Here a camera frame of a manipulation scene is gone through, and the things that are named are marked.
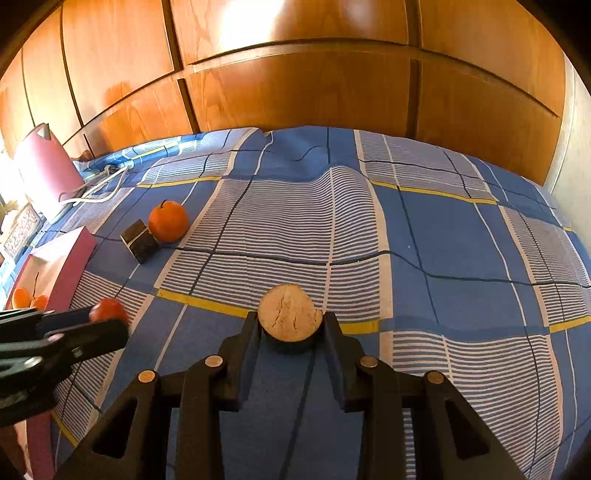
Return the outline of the orange tangerine fruit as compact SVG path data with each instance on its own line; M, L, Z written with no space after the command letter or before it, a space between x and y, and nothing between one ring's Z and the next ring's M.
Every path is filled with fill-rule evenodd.
M31 306L31 295L22 287L16 288L12 294L12 306L15 309L25 309Z

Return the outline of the red tomato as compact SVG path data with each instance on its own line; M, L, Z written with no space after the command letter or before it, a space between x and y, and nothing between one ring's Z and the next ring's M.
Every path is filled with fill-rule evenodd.
M119 320L124 324L129 323L124 306L114 298L100 300L91 308L88 317L92 323L108 320Z

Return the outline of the pink rimmed white tray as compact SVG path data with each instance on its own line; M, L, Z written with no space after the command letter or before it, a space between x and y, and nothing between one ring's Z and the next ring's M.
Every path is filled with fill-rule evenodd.
M50 310L67 311L95 246L93 235L82 226L34 248L26 257L2 309L11 309L14 291L23 288L30 295L33 294L33 289L39 295L45 295ZM26 425L32 478L52 479L55 469L51 449L50 413L36 415L23 424Z

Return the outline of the silver ornate tissue box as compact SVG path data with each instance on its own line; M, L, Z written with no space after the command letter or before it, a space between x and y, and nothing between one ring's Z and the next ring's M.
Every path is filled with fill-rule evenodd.
M41 226L42 217L31 203L10 211L1 225L1 255L16 262Z

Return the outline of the pink electric kettle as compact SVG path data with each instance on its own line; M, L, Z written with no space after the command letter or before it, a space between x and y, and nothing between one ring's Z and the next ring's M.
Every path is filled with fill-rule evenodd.
M41 123L29 132L18 144L14 160L26 196L49 221L56 221L70 206L70 199L86 187L74 161L48 123Z

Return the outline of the orange with stem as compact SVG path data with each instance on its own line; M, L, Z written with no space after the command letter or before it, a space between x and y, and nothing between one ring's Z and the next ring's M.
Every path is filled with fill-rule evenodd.
M184 207L174 201L163 200L149 214L148 229L160 243L180 240L189 228Z

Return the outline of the blue plaid bed cover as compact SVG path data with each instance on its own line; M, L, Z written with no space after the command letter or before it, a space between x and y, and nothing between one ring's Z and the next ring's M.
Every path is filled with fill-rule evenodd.
M473 156L362 130L230 129L109 154L89 202L25 254L85 226L69 308L117 299L127 346L57 389L54 469L140 371L182 371L274 286L394 369L442 372L528 479L590 475L590 248L540 185ZM139 264L120 234L163 200L189 228Z

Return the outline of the wooden headboard panel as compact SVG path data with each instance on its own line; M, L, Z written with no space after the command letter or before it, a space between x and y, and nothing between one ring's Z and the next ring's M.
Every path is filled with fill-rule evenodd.
M362 129L546 179L566 66L516 1L5 1L1 137L73 156L230 127Z

